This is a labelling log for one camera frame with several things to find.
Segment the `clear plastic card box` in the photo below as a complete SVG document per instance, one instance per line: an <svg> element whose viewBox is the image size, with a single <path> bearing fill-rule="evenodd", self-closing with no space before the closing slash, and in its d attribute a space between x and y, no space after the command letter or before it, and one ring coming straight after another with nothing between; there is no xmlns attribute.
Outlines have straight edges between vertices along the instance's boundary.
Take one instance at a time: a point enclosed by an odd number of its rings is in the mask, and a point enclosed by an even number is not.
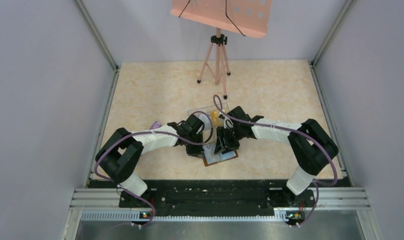
<svg viewBox="0 0 404 240"><path fill-rule="evenodd" d="M204 123L203 129L199 130L203 134L203 142L205 144L211 144L216 142L216 128L213 127L212 120L210 118L210 112L218 110L214 105L205 106L201 108L190 109L187 111L188 115L195 115L201 119Z"/></svg>

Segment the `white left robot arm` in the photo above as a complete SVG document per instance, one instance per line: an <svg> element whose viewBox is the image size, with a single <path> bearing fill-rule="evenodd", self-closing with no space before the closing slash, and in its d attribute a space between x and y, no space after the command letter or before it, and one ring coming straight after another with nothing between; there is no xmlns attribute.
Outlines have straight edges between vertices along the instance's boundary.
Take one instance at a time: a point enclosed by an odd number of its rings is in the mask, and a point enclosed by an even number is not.
<svg viewBox="0 0 404 240"><path fill-rule="evenodd" d="M200 155L204 144L202 131L210 126L192 114L186 120L144 131L118 128L97 153L95 167L101 168L116 185L131 192L131 200L143 207L150 201L150 193L135 170L140 157L160 148L182 145L186 146L188 155Z"/></svg>

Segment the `brown leather card holder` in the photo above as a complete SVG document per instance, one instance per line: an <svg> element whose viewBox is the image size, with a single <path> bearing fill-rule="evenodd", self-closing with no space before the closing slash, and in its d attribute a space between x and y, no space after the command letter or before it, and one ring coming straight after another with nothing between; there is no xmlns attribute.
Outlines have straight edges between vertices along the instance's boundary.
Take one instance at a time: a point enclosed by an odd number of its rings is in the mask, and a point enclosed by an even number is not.
<svg viewBox="0 0 404 240"><path fill-rule="evenodd" d="M227 153L214 153L215 146L216 145L214 143L203 146L203 163L205 167L209 167L238 157L238 153L236 150Z"/></svg>

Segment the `silver VIP card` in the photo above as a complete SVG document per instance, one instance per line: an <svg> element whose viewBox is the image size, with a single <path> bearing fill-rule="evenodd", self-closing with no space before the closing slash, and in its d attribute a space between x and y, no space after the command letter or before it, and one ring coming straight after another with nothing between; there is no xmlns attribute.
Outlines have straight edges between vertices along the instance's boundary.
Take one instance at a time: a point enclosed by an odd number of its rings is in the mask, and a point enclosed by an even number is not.
<svg viewBox="0 0 404 240"><path fill-rule="evenodd" d="M214 143L203 146L206 165L216 164L225 160L225 157L221 153L215 153L215 148L216 145Z"/></svg>

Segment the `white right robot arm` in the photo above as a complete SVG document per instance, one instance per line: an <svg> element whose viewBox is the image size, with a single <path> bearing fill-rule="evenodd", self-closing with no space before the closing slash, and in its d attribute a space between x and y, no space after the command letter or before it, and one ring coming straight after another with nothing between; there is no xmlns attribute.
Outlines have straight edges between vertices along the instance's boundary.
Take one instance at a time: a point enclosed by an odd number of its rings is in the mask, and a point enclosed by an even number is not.
<svg viewBox="0 0 404 240"><path fill-rule="evenodd" d="M238 106L230 112L222 112L230 120L231 130L238 140L249 138L256 140L272 140L289 145L294 153L298 167L287 180L283 200L289 206L296 206L303 200L303 192L315 182L315 178L330 165L334 179L328 186L336 184L338 175L333 159L339 149L331 137L314 119L303 123L274 121L260 115L249 117Z"/></svg>

